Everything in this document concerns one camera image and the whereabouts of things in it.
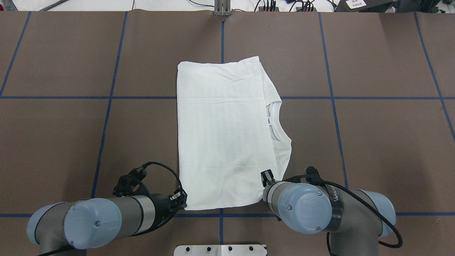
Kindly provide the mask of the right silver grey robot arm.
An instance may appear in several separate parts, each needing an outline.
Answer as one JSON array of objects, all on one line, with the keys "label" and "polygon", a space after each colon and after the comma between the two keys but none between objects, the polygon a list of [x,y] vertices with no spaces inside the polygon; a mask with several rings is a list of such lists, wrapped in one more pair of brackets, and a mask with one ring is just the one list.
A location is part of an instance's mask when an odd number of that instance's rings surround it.
[{"label": "right silver grey robot arm", "polygon": [[381,193],[351,191],[322,179],[312,166],[281,181],[265,170],[261,179],[263,200],[275,217],[302,234],[325,232],[331,256],[377,256],[379,246],[403,246],[395,208]]}]

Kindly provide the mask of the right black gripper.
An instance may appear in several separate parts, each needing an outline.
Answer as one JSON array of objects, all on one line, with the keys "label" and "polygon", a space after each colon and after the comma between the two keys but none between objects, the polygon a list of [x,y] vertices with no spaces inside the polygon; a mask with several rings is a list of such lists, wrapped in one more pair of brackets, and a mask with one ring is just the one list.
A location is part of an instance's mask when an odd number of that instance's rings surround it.
[{"label": "right black gripper", "polygon": [[271,170],[261,172],[261,182],[263,187],[275,184],[276,180],[274,179],[273,172]]}]

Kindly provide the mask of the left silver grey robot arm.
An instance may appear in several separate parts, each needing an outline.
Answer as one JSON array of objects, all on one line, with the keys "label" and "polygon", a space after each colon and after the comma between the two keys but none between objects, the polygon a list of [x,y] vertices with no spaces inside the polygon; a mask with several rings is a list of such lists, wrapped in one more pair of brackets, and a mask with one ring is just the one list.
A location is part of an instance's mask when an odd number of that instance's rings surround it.
[{"label": "left silver grey robot arm", "polygon": [[27,223],[29,240],[41,256],[85,256],[87,249],[114,240],[153,232],[187,207],[187,193],[171,170],[178,188],[169,196],[150,193],[143,183],[147,162],[119,178],[113,198],[81,199],[44,206]]}]

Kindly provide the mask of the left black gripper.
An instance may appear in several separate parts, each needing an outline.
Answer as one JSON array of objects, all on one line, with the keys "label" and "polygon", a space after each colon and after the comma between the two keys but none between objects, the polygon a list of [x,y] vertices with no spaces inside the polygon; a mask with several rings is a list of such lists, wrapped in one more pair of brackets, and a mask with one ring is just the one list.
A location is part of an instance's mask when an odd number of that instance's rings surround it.
[{"label": "left black gripper", "polygon": [[128,174],[118,179],[117,185],[113,189],[113,195],[124,196],[146,196],[154,204],[155,221],[165,221],[172,218],[178,211],[187,207],[187,193],[184,191],[182,183],[177,173],[170,167],[169,170],[177,180],[178,188],[170,196],[160,193],[151,193],[143,179],[147,176],[146,167],[137,167]]}]

